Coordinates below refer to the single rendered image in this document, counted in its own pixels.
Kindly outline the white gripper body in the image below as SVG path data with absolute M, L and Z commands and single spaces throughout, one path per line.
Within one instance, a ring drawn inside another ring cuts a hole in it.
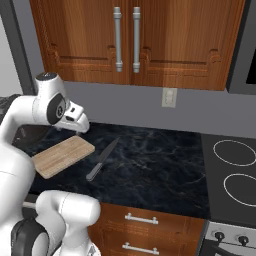
M 67 129 L 72 130 L 77 133 L 86 133 L 89 128 L 90 124 L 88 121 L 87 116 L 82 113 L 81 116 L 75 120 L 72 117 L 64 116 L 56 125 L 56 128 L 58 129 Z

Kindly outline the light wooden cutting board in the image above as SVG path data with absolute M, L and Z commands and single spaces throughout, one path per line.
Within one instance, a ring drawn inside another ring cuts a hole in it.
M 75 135 L 33 157 L 36 171 L 50 179 L 95 151 L 95 146 Z

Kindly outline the grey kitchen knife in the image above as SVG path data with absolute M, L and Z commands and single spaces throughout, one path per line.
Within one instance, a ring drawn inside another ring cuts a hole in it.
M 114 150 L 115 146 L 117 145 L 119 139 L 115 139 L 112 141 L 101 153 L 99 156 L 98 163 L 96 166 L 91 170 L 90 173 L 86 175 L 86 179 L 88 181 L 92 181 L 95 176 L 98 174 L 98 172 L 101 170 L 104 161 L 108 158 L 108 156 L 111 154 L 111 152 Z

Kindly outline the dark sink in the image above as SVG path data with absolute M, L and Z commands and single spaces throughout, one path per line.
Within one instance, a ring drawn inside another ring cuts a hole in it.
M 49 126 L 23 125 L 18 128 L 12 144 L 14 146 L 28 146 L 40 141 L 49 131 Z

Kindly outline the wooden cabinet door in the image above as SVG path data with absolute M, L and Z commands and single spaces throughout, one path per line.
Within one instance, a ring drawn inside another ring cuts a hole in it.
M 140 9 L 140 86 L 222 91 L 246 0 L 130 0 Z
M 126 0 L 30 0 L 44 70 L 64 81 L 129 82 L 126 18 L 115 32 L 114 9 Z

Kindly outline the wooden drawer front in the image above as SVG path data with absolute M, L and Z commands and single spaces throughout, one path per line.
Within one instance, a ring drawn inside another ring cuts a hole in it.
M 98 246 L 102 256 L 157 256 L 122 248 L 129 242 L 131 246 L 152 250 L 157 248 L 159 256 L 196 256 L 198 240 L 185 236 L 157 236 L 138 234 L 132 231 L 116 231 L 113 228 L 96 227 L 90 230 L 91 239 Z
M 125 215 L 151 219 L 156 217 L 158 225 L 126 220 Z M 163 213 L 158 211 L 120 206 L 108 203 L 101 204 L 101 222 L 106 228 L 116 231 L 132 231 L 138 234 L 157 236 L 185 236 L 190 240 L 198 240 L 203 228 L 204 220 L 183 215 Z

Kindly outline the black hob stove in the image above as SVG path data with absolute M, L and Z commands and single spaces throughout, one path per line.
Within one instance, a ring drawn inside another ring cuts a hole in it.
M 202 147 L 210 218 L 198 256 L 256 256 L 256 139 L 204 134 Z

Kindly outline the grey microwave oven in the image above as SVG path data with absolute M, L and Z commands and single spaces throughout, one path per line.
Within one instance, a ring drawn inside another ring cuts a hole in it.
M 256 0 L 246 0 L 226 84 L 230 94 L 256 95 Z

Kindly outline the beige wall outlet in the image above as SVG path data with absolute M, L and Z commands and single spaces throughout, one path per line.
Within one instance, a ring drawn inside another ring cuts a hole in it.
M 177 89 L 164 88 L 162 93 L 162 106 L 163 107 L 176 107 Z

